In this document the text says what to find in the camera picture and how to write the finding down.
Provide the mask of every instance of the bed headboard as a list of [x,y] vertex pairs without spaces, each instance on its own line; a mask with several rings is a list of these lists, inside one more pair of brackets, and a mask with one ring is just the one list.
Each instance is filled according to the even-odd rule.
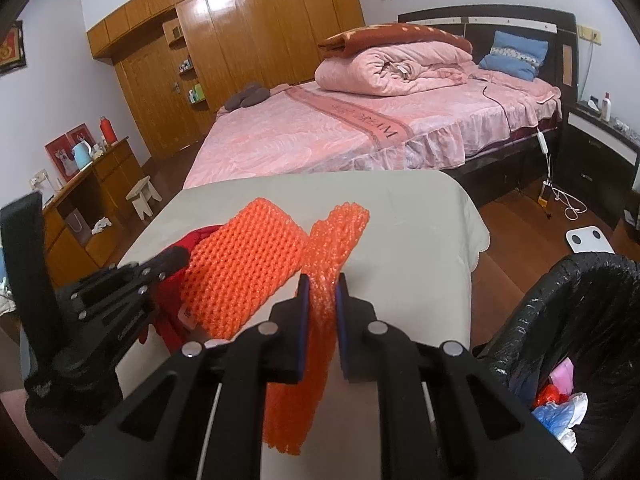
[[578,87],[578,36],[575,16],[561,10],[514,5],[468,5],[417,10],[398,15],[398,22],[432,25],[467,38],[476,63],[489,53],[496,30],[549,42],[538,77],[562,91],[562,102],[574,104]]

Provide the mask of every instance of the slipper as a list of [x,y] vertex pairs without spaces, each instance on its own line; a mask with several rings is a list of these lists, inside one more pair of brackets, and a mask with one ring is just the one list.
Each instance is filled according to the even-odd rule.
[[247,86],[244,87],[244,90],[238,92],[237,94],[232,95],[225,103],[225,110],[227,112],[232,112],[237,110],[244,99],[249,97],[255,90],[258,88],[262,88],[262,85],[258,82],[251,82]]
[[241,106],[242,108],[247,108],[249,106],[257,105],[262,101],[266,101],[269,97],[271,97],[271,92],[268,88],[258,88],[242,100]]

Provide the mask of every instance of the white table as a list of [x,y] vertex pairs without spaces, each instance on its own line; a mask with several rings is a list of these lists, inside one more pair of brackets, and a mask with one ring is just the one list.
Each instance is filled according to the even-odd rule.
[[[437,171],[345,171],[229,180],[182,190],[133,244],[122,263],[146,260],[188,232],[226,223],[248,202],[265,197],[307,232],[335,205],[357,202],[370,211],[360,243],[344,266],[352,296],[373,303],[376,315],[412,339],[434,346],[469,344],[471,271],[489,246],[489,233],[466,192]],[[291,278],[250,319],[293,296]],[[155,333],[136,343],[118,366],[125,395],[168,356]],[[373,384],[352,386],[337,356],[324,397],[299,457],[263,448],[262,478],[373,479],[380,477],[378,400]]]

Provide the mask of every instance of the small wooden stool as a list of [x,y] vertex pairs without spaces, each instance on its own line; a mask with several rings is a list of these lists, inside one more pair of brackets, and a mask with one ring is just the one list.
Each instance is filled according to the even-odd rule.
[[136,209],[138,216],[141,220],[145,219],[145,213],[149,216],[153,216],[154,212],[149,207],[149,199],[155,198],[158,202],[162,202],[162,197],[156,191],[156,188],[151,183],[151,177],[146,176],[141,178],[138,183],[133,187],[127,195],[127,200],[131,200],[133,207]]

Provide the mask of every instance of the white bottle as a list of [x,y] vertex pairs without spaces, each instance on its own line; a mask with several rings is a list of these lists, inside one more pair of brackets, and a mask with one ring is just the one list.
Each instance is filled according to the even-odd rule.
[[602,113],[600,114],[600,118],[608,123],[611,120],[611,99],[609,99],[609,92],[604,94],[604,99],[602,100]]

